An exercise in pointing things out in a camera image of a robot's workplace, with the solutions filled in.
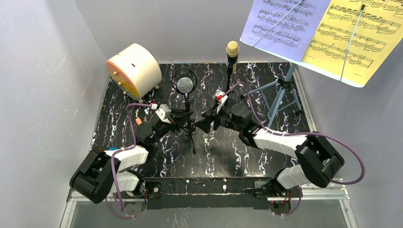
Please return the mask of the silver microphone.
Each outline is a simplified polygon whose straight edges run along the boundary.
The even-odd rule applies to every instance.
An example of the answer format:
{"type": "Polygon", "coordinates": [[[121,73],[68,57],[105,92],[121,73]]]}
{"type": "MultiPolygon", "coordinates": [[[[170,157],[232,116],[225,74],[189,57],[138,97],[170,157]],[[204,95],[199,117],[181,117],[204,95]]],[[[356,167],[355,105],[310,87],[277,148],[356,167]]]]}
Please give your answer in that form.
{"type": "Polygon", "coordinates": [[[184,96],[185,103],[185,124],[182,127],[182,130],[188,133],[192,143],[192,152],[196,154],[196,149],[194,146],[194,139],[192,134],[196,131],[196,127],[194,125],[195,119],[191,118],[193,111],[191,111],[191,104],[194,101],[190,98],[190,94],[195,90],[198,84],[197,75],[186,67],[181,67],[174,71],[171,76],[171,83],[173,89],[180,95],[184,96]]]}

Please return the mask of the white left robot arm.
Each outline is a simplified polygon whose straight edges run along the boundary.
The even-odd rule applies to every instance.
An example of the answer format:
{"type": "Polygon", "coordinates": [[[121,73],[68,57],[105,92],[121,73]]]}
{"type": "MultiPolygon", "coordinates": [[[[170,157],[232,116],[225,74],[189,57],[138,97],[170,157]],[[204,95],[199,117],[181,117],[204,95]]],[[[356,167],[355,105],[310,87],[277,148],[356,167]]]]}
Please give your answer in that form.
{"type": "Polygon", "coordinates": [[[92,149],[71,177],[70,188],[95,204],[110,194],[121,203],[122,192],[138,191],[143,178],[128,168],[151,159],[158,150],[156,143],[167,133],[180,130],[192,133],[195,130],[190,109],[170,109],[166,104],[151,108],[156,110],[158,120],[154,124],[143,122],[131,127],[134,145],[92,149]]]}

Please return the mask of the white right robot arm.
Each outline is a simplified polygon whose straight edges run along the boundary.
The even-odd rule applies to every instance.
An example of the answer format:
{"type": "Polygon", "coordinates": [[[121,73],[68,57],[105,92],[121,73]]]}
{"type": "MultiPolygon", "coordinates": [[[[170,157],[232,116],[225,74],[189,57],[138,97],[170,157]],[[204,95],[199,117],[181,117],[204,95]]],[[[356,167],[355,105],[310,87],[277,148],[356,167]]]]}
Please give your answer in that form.
{"type": "Polygon", "coordinates": [[[223,126],[239,132],[239,138],[247,146],[281,152],[297,159],[298,165],[280,170],[259,187],[244,190],[256,198],[281,196],[304,184],[312,183],[325,188],[345,163],[330,142],[316,133],[307,136],[269,133],[253,121],[252,112],[244,104],[234,104],[221,109],[215,105],[202,114],[202,119],[197,121],[195,126],[205,133],[223,126]]]}

